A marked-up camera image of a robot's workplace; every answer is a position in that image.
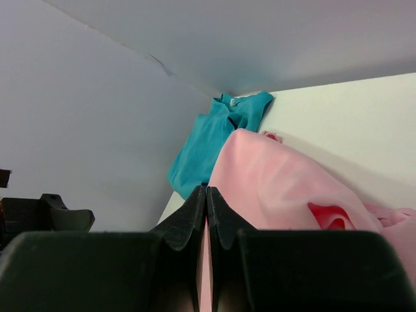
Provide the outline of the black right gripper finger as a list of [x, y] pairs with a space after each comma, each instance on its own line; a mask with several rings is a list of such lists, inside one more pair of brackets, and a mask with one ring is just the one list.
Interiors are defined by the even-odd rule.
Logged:
[[254, 228], [206, 192], [213, 311], [414, 311], [392, 246], [369, 231]]

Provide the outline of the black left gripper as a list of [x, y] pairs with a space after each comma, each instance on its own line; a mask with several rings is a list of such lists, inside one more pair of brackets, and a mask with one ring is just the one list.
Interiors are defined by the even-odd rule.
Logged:
[[58, 194], [1, 198], [2, 311], [198, 311], [205, 187], [147, 232], [91, 232]]

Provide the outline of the pink t-shirt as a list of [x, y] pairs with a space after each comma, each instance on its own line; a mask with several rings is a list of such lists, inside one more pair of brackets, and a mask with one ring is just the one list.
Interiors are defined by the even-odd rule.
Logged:
[[[362, 201], [315, 161], [269, 135], [239, 129], [222, 147], [208, 188], [254, 228], [369, 231], [393, 248], [414, 290], [415, 211]], [[208, 223], [203, 239], [200, 309], [213, 311]]]

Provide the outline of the teal folded t-shirt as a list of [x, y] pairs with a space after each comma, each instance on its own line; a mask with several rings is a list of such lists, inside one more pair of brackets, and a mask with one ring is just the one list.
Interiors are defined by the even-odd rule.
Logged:
[[197, 115], [192, 131], [167, 173], [173, 190], [184, 200], [197, 186], [206, 186], [222, 146], [238, 129], [257, 132], [274, 96], [262, 91], [213, 98], [207, 114]]

